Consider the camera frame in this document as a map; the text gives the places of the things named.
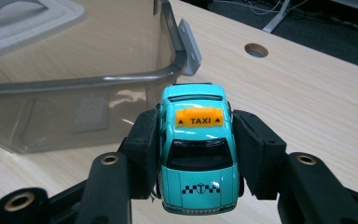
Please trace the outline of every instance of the turquoise toy car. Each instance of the turquoise toy car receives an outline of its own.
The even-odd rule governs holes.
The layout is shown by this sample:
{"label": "turquoise toy car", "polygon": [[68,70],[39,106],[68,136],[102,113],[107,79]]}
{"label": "turquoise toy car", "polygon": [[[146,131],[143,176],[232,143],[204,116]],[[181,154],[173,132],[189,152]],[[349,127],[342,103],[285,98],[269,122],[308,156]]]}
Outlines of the turquoise toy car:
{"label": "turquoise toy car", "polygon": [[178,84],[159,105],[158,194],[181,215],[230,211],[243,194],[229,103],[222,87]]}

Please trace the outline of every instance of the gray carpet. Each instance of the gray carpet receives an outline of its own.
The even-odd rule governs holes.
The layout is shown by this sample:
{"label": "gray carpet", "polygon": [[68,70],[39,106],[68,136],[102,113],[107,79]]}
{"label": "gray carpet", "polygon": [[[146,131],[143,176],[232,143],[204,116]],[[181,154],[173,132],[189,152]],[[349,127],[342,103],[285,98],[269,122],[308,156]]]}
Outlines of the gray carpet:
{"label": "gray carpet", "polygon": [[[252,3],[255,13],[265,13],[255,7],[265,10],[271,10],[274,7],[272,4],[256,1]],[[273,12],[256,15],[250,7],[241,4],[249,6],[247,2],[241,0],[227,2],[214,0],[209,4],[209,10],[257,29],[263,29],[276,15]],[[302,8],[295,8],[272,33],[358,65],[358,25],[355,22],[338,21],[321,10],[309,12]]]}

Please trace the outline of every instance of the desk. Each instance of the desk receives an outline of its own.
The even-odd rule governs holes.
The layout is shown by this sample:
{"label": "desk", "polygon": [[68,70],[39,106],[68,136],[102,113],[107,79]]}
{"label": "desk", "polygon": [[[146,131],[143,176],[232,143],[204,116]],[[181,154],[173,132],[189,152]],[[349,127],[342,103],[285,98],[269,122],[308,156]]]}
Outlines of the desk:
{"label": "desk", "polygon": [[[172,0],[179,21],[192,26],[203,62],[194,77],[226,89],[232,108],[257,114],[288,147],[322,159],[341,183],[358,191],[358,66],[277,36]],[[266,58],[244,51],[248,43],[268,50]],[[0,198],[40,187],[52,196],[87,178],[93,159],[118,145],[31,155],[0,148]],[[280,223],[276,202],[259,202],[249,191],[233,212],[209,217],[166,213],[160,201],[132,201],[133,223]]]}

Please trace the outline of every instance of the yellow taxi sign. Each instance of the yellow taxi sign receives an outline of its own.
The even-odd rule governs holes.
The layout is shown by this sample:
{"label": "yellow taxi sign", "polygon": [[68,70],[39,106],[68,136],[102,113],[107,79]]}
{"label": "yellow taxi sign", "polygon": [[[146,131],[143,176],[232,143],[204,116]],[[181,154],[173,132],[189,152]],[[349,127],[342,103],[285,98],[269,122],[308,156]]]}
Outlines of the yellow taxi sign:
{"label": "yellow taxi sign", "polygon": [[223,110],[220,108],[190,107],[176,111],[177,127],[212,127],[223,123]]}

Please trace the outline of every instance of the plastic container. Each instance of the plastic container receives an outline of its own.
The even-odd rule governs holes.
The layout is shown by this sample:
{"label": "plastic container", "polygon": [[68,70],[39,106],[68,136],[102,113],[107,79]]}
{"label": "plastic container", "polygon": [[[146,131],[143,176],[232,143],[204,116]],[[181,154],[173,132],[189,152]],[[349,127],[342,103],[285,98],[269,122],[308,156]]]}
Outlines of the plastic container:
{"label": "plastic container", "polygon": [[186,49],[168,1],[76,3],[85,8],[76,22],[0,50],[0,147],[31,153],[121,142],[180,76]]}

